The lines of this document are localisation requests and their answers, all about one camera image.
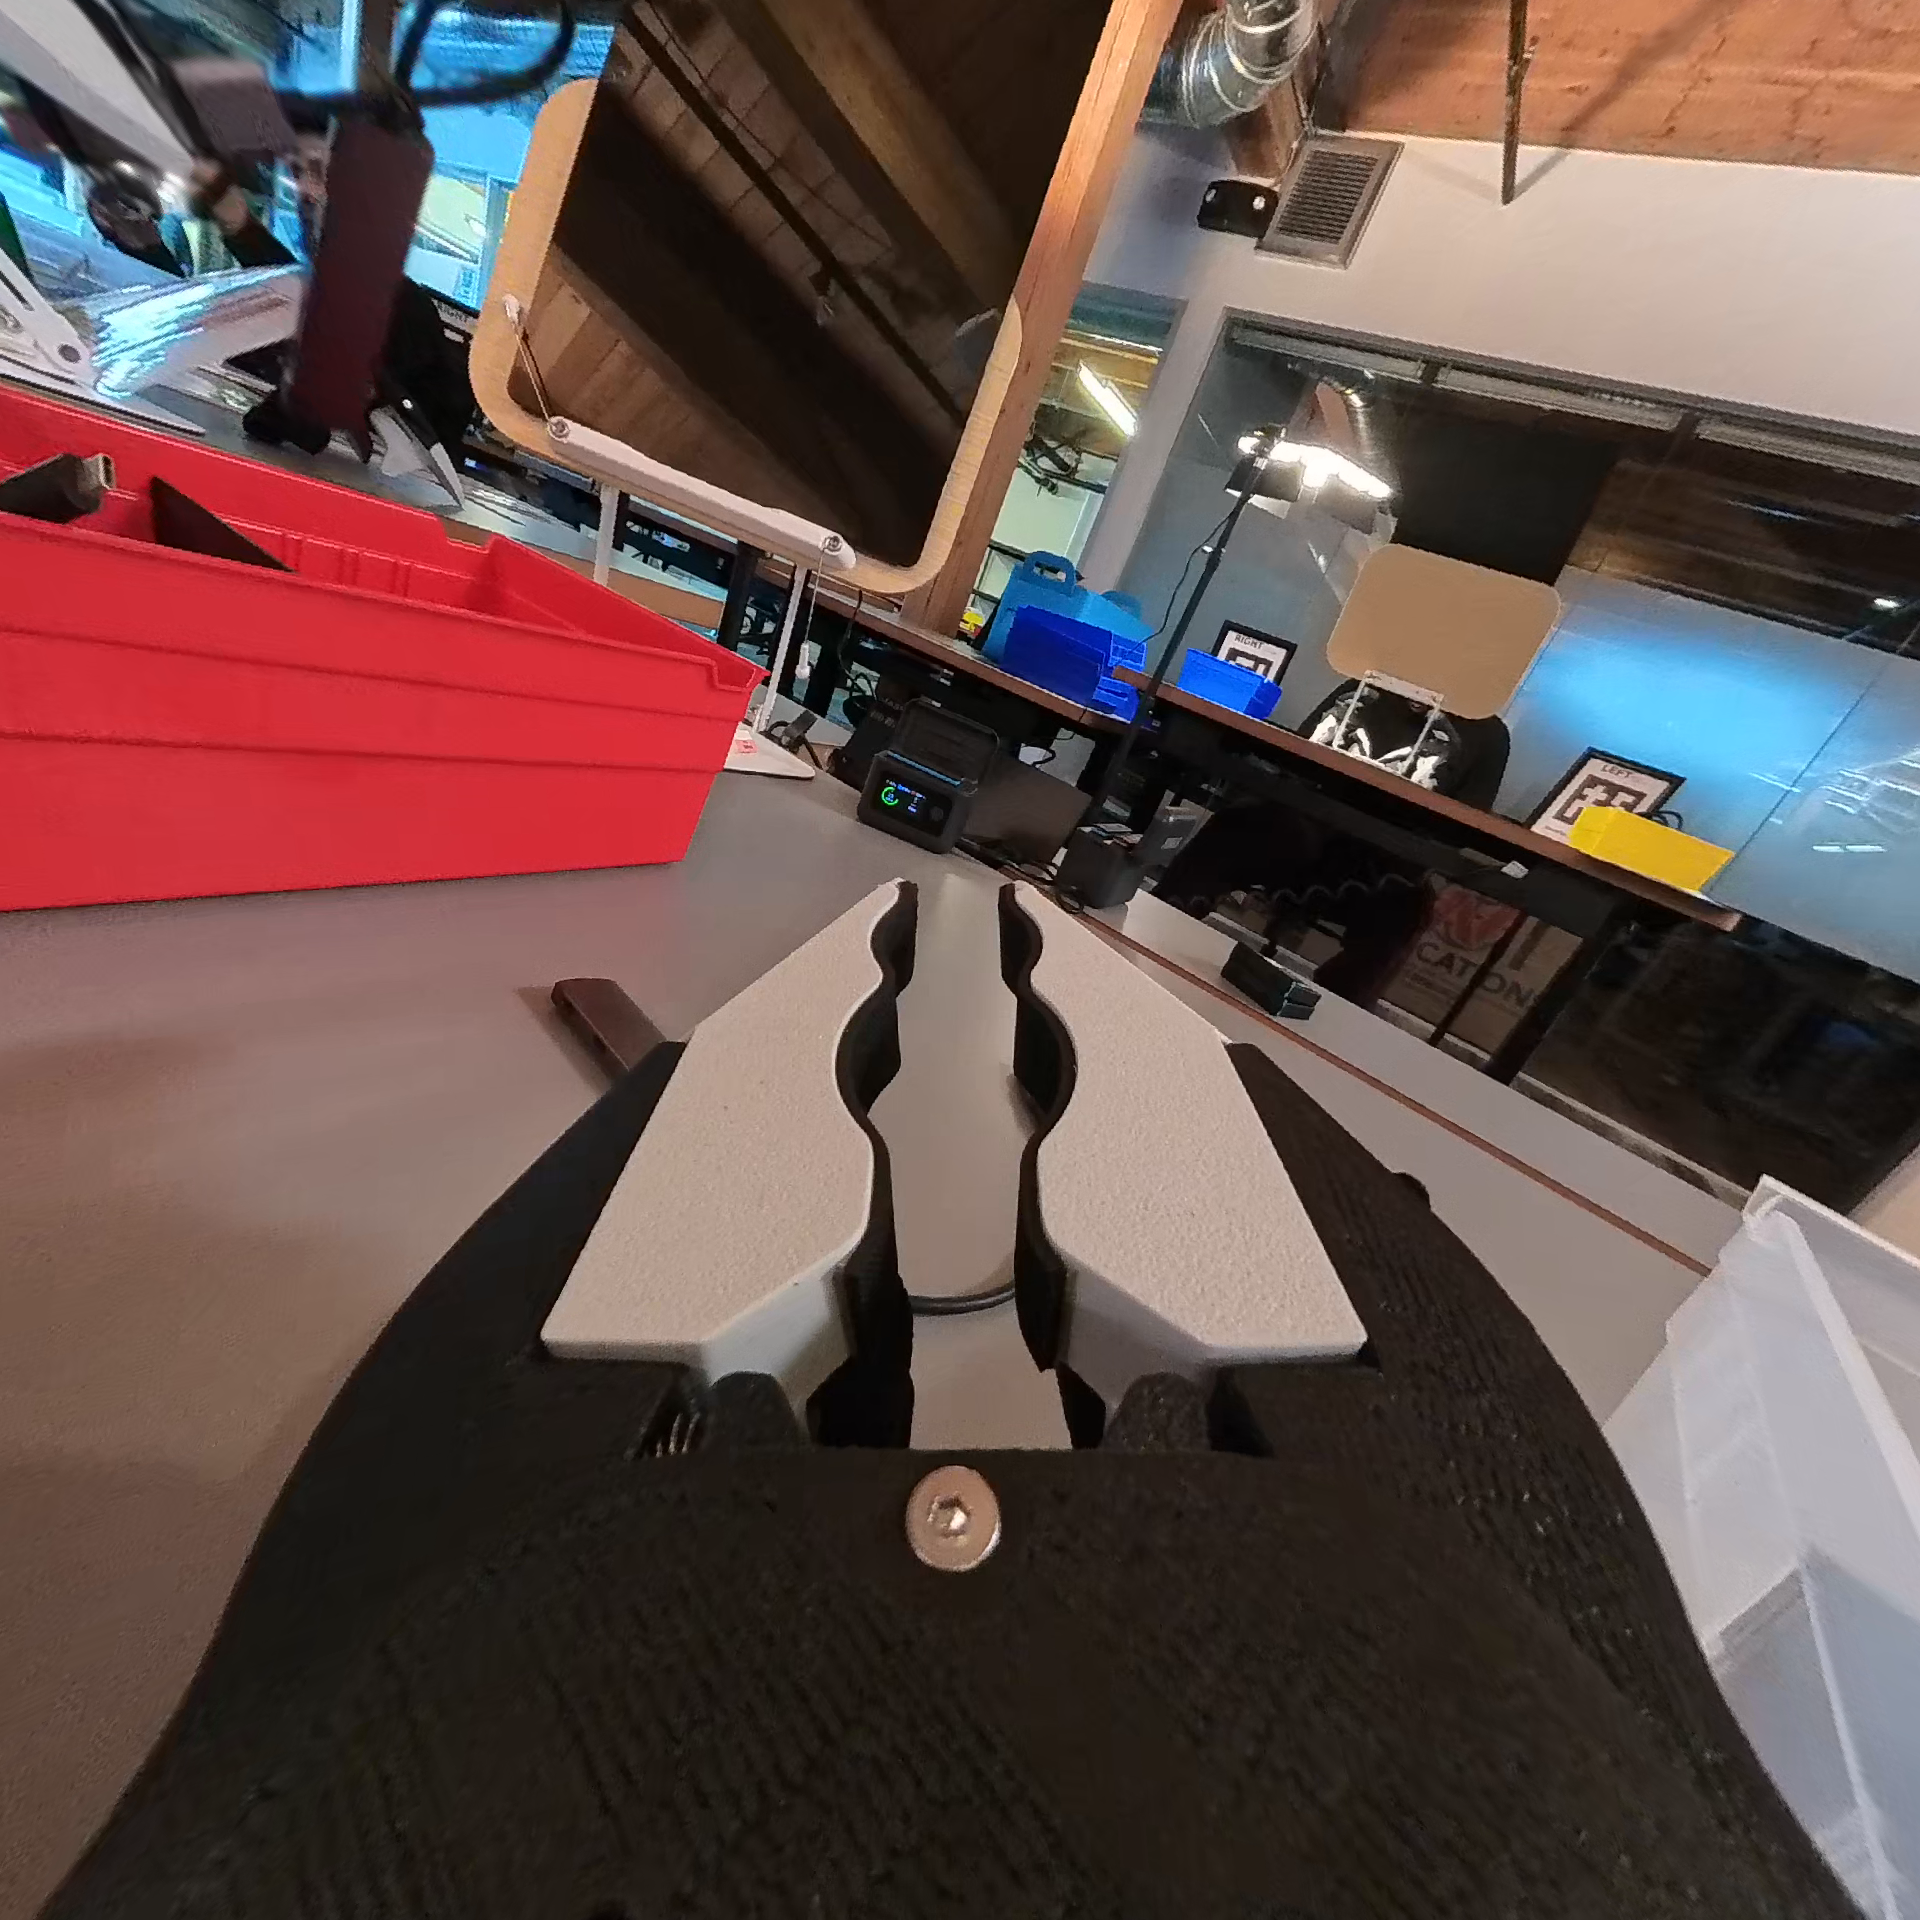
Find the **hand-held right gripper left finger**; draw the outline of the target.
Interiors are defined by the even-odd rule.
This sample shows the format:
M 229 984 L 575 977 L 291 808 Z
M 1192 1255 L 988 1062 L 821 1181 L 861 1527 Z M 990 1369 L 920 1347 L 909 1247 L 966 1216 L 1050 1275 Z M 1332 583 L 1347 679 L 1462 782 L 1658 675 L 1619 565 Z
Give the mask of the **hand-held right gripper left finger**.
M 557 1360 L 767 1375 L 830 1447 L 900 1448 L 915 1310 L 874 1102 L 919 889 L 887 879 L 701 1019 L 552 1303 Z

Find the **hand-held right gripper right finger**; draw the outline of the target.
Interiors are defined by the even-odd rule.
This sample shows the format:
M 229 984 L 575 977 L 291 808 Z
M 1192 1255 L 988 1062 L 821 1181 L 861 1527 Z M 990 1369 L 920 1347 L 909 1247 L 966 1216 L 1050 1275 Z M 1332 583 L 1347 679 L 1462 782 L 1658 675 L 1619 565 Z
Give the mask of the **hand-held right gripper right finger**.
M 1356 1360 L 1358 1310 L 1208 1019 L 1030 883 L 999 889 L 999 974 L 1030 1132 L 1014 1313 L 1095 1448 L 1140 1381 L 1211 1406 L 1240 1366 Z

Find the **small black box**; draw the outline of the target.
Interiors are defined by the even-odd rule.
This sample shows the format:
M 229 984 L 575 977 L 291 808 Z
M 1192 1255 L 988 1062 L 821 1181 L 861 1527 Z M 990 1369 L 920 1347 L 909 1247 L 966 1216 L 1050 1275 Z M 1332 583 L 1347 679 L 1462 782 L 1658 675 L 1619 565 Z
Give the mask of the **small black box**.
M 1312 981 L 1295 975 L 1254 943 L 1231 943 L 1218 975 L 1234 995 L 1277 1022 L 1308 1022 L 1322 1001 Z

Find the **black power station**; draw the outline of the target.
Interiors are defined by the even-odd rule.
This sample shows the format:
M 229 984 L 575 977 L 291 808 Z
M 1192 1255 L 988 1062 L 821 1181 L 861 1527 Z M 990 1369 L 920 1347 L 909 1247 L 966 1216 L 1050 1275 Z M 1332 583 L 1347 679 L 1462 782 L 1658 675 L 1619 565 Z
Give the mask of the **black power station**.
M 854 819 L 908 845 L 951 852 L 999 756 L 995 728 L 916 699 L 874 752 L 856 789 Z

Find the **wooden desk black legs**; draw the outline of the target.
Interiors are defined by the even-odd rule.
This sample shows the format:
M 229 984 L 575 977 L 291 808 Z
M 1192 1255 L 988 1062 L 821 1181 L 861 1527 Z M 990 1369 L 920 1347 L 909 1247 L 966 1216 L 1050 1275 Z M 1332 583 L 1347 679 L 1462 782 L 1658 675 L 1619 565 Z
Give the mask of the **wooden desk black legs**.
M 964 684 L 964 703 L 990 703 L 997 718 L 1008 719 L 1011 739 L 1019 740 L 1032 728 L 1070 731 L 1091 743 L 1091 772 L 1102 777 L 1108 771 L 1122 734 L 1111 716 L 1019 681 L 957 639 L 911 625 L 876 597 L 823 587 L 821 605 L 843 632 L 863 632 L 884 648 L 882 675 L 895 679 L 904 671 L 902 661 L 915 659 L 916 670 L 941 687 Z M 1576 852 L 1493 811 L 1432 795 L 1362 759 L 1224 711 L 1182 687 L 1150 692 L 1143 718 L 1148 750 L 1168 765 L 1168 780 L 1146 784 L 1152 800 L 1183 777 L 1243 790 L 1416 864 L 1428 875 L 1511 908 L 1519 919 L 1576 937 L 1565 964 L 1486 1060 L 1484 1072 L 1498 1083 L 1508 1085 L 1525 1072 L 1572 996 L 1627 932 L 1663 931 L 1679 920 L 1730 932 L 1744 920 L 1732 908 Z

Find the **blue bin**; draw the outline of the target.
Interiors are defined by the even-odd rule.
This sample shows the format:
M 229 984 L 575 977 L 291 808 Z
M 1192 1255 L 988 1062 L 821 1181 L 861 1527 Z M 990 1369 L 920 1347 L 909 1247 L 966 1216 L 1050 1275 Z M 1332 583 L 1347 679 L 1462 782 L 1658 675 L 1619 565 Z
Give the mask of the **blue bin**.
M 1039 550 L 1014 565 L 981 654 L 1076 709 L 1126 721 L 1138 692 L 1122 671 L 1146 670 L 1150 637 L 1132 597 L 1093 591 L 1070 560 Z
M 1224 655 L 1183 651 L 1178 685 L 1182 692 L 1256 721 L 1266 721 L 1279 703 L 1279 684 L 1256 670 Z

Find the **yellow bin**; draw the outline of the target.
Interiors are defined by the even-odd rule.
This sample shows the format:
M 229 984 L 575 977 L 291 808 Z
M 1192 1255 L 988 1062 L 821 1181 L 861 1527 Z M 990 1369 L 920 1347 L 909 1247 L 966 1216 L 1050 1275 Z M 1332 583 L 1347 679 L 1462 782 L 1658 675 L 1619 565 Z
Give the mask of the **yellow bin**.
M 1567 845 L 1687 895 L 1706 895 L 1738 856 L 1730 848 L 1623 807 L 1583 807 L 1567 829 Z

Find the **red plastic bin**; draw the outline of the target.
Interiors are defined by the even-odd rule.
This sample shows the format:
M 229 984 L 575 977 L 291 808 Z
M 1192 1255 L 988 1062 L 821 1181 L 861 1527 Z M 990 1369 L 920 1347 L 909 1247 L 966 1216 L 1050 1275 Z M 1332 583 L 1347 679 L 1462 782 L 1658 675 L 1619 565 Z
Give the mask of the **red plastic bin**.
M 676 861 L 754 662 L 506 536 L 5 390 L 3 908 Z

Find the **black light stand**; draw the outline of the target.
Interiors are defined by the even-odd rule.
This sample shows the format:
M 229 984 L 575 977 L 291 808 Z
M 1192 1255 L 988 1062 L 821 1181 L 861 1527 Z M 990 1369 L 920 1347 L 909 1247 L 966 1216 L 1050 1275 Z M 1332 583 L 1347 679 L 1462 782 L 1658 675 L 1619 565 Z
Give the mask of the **black light stand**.
M 1196 613 L 1206 597 L 1218 567 L 1224 558 L 1224 550 L 1240 523 L 1240 517 L 1266 496 L 1266 476 L 1272 468 L 1299 463 L 1304 454 L 1304 445 L 1293 440 L 1288 431 L 1277 425 L 1269 422 L 1256 431 L 1247 433 L 1239 445 L 1239 463 L 1234 468 L 1234 477 L 1230 480 L 1230 507 L 1222 515 L 1220 523 L 1192 548 L 1192 558 L 1202 560 L 1202 567 L 1192 583 L 1187 587 L 1183 595 L 1175 595 L 1168 603 L 1168 611 L 1175 615 L 1170 629 L 1165 631 L 1165 645 L 1159 651 L 1159 659 L 1152 662 L 1152 670 L 1146 677 L 1146 684 L 1136 691 L 1136 711 L 1125 721 L 1118 744 L 1111 748 L 1102 772 L 1093 787 L 1091 795 L 1091 822 L 1100 824 L 1107 805 L 1114 798 L 1114 790 L 1128 767 L 1128 759 L 1134 756 L 1136 743 L 1150 718 L 1154 702 L 1165 684 L 1165 677 L 1172 665 L 1178 665 L 1187 639 L 1189 629 L 1192 625 Z

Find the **small beige panel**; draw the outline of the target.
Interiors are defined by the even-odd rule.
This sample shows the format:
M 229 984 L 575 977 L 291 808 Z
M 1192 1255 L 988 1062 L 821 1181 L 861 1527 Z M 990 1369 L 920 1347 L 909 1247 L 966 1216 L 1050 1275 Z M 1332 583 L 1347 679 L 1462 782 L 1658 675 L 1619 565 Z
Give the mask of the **small beige panel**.
M 1344 681 L 1414 687 L 1443 713 L 1495 718 L 1560 615 L 1564 598 L 1547 583 L 1382 543 L 1352 576 L 1326 661 Z

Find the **clear plastic bin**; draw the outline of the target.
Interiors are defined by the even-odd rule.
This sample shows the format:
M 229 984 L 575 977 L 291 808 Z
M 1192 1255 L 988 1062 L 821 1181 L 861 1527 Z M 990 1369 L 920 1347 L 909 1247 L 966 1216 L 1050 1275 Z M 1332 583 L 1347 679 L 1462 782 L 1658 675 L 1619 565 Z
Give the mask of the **clear plastic bin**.
M 1765 1180 L 1604 1432 L 1787 1808 L 1916 1918 L 1916 1257 Z

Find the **metal air vent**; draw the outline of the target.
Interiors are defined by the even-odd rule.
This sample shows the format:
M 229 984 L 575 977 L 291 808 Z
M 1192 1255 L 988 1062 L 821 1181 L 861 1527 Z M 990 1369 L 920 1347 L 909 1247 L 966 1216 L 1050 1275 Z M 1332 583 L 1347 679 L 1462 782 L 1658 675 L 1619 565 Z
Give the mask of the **metal air vent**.
M 1347 270 L 1402 156 L 1403 141 L 1394 136 L 1304 134 L 1256 252 Z

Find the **wooden post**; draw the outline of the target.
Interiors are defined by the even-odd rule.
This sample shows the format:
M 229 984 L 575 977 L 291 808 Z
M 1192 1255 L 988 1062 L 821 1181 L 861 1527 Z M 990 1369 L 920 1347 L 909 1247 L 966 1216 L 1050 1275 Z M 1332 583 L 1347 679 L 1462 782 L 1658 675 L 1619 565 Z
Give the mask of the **wooden post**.
M 904 617 L 930 632 L 951 637 L 968 605 L 1050 382 L 1051 353 L 1066 336 L 1120 166 L 1136 136 L 1146 94 L 1179 11 L 1179 1 L 1116 1 L 1108 8 L 1014 280 L 1018 357 L 1004 374 L 990 374 L 997 409 L 991 420 L 973 431 L 964 509 L 951 523 L 939 572 L 902 595 Z

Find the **dark maroon post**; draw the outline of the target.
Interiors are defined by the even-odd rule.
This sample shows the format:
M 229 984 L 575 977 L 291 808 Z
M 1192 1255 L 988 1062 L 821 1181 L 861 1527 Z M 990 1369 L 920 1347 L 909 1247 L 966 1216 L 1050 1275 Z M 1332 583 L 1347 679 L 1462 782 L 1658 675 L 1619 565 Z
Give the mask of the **dark maroon post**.
M 404 397 L 389 348 L 430 174 L 415 126 L 372 117 L 336 126 L 299 325 L 277 388 L 242 417 L 248 440 L 317 453 L 341 433 L 371 456 L 375 414 Z

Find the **silver air duct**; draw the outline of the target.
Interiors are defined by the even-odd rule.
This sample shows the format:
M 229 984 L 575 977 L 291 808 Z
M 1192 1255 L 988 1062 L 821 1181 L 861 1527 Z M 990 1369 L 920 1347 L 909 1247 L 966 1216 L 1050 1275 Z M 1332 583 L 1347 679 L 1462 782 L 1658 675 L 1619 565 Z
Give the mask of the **silver air duct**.
M 1140 117 L 1148 126 L 1213 131 L 1256 112 L 1319 36 L 1314 1 L 1220 1 L 1165 41 Z

